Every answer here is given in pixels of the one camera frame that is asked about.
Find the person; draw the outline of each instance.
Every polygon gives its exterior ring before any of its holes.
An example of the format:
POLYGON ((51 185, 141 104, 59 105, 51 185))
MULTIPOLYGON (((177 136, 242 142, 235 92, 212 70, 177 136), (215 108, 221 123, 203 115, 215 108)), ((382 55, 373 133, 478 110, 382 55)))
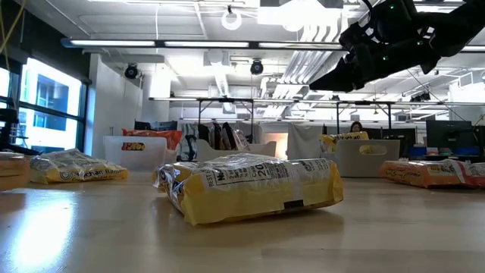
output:
POLYGON ((358 121, 354 121, 350 126, 350 133, 362 132, 362 124, 358 121))

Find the yellow snack bag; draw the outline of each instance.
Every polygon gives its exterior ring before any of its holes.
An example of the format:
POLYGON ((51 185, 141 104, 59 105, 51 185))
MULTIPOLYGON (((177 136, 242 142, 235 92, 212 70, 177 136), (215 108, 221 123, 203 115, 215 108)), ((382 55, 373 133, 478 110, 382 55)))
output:
POLYGON ((36 156, 30 160, 30 168, 30 180, 41 184, 128 177, 126 168, 106 160, 93 158, 78 149, 36 156))
MULTIPOLYGON (((340 133, 337 135, 320 135, 320 149, 323 153, 325 152, 335 152, 336 143, 339 140, 368 140, 369 136, 367 132, 357 132, 357 133, 340 133)), ((361 153, 372 153, 370 146, 363 146, 360 148, 361 153)))
POLYGON ((208 162, 161 166, 154 186, 195 224, 235 221, 343 200, 336 164, 327 159, 285 161, 237 154, 208 162))

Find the white storage bin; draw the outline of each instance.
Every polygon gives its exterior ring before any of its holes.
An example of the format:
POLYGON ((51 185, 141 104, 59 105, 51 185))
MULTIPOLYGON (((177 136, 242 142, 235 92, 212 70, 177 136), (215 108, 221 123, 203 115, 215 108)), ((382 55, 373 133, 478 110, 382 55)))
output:
POLYGON ((164 164, 167 140, 150 136, 105 136, 106 160, 131 171, 153 171, 164 164))

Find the wooden table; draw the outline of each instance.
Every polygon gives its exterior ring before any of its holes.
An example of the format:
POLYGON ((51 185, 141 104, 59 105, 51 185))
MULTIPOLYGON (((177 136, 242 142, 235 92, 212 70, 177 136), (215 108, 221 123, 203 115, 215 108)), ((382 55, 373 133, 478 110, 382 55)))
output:
POLYGON ((485 193, 345 189, 330 208, 197 227, 147 174, 0 193, 0 271, 485 272, 485 193))

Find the security camera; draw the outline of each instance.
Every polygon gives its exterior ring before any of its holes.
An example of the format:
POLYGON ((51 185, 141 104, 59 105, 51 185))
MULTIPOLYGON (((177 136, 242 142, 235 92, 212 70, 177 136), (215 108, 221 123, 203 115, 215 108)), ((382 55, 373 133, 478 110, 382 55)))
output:
POLYGON ((254 60, 252 61, 251 64, 251 74, 253 75, 259 75, 263 73, 263 64, 261 63, 261 60, 254 60))
POLYGON ((138 77, 139 71, 136 68, 137 64, 128 64, 128 68, 124 71, 124 76, 128 79, 134 80, 138 77))

